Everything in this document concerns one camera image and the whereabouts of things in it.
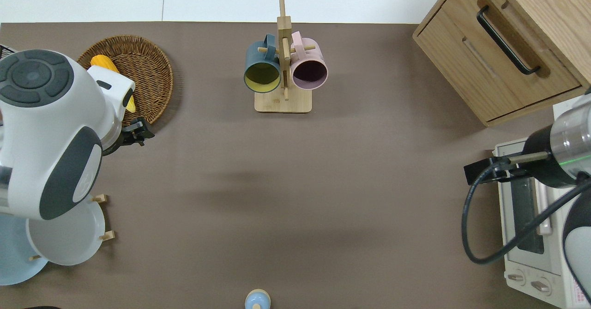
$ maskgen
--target black drawer handle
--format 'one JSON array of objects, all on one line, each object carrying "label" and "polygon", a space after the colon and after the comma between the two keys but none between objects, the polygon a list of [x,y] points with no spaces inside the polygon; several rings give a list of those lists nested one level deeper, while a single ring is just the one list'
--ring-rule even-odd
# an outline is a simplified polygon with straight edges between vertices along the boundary
[{"label": "black drawer handle", "polygon": [[503,38],[498,33],[496,33],[494,28],[484,17],[484,12],[486,12],[486,10],[488,10],[488,6],[484,6],[484,8],[482,8],[478,12],[476,19],[478,20],[482,28],[486,31],[486,33],[488,33],[488,35],[496,43],[496,45],[499,46],[499,48],[505,53],[505,55],[507,55],[509,60],[511,60],[511,62],[517,67],[517,69],[524,75],[531,75],[532,73],[538,71],[540,69],[539,66],[533,69],[529,69],[529,67],[526,67],[525,64],[519,59],[519,57],[517,57],[515,52],[511,50],[507,42],[505,42],[505,40],[503,40]]}]

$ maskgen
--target wooden drawer cabinet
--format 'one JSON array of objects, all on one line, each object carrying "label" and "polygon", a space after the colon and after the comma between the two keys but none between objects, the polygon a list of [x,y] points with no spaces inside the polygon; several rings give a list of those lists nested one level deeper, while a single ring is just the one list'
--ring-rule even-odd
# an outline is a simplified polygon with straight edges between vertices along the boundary
[{"label": "wooden drawer cabinet", "polygon": [[413,37],[486,126],[590,87],[591,0],[439,0]]}]

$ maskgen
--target yellow corn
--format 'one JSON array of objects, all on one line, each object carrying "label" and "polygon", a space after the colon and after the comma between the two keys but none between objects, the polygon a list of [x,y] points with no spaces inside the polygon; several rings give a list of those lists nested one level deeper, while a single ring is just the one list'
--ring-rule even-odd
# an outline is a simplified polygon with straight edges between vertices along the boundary
[{"label": "yellow corn", "polygon": [[[117,67],[113,61],[105,55],[93,56],[93,58],[90,60],[90,65],[98,65],[99,67],[104,67],[105,69],[119,73],[119,70],[117,70]],[[129,98],[129,102],[127,103],[127,107],[125,107],[125,109],[131,113],[135,113],[135,101],[133,100],[133,96]]]}]

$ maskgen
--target round woven tray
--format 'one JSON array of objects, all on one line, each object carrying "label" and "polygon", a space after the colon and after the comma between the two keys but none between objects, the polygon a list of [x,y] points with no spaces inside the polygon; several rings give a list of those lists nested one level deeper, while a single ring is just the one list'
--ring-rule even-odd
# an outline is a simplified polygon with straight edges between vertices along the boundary
[{"label": "round woven tray", "polygon": [[88,69],[95,55],[111,58],[119,72],[135,82],[136,111],[125,111],[123,126],[137,117],[153,124],[162,116],[173,94],[173,69],[156,44],[140,36],[112,36],[88,48],[78,63]]}]

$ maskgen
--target wooden base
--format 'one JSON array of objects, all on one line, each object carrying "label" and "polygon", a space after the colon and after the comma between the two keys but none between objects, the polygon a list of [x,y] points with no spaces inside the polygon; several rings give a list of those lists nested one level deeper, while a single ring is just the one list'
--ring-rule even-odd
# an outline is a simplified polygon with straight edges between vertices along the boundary
[{"label": "wooden base", "polygon": [[302,90],[292,84],[287,89],[289,100],[285,100],[281,87],[268,93],[255,93],[255,110],[259,113],[310,113],[312,91]]}]

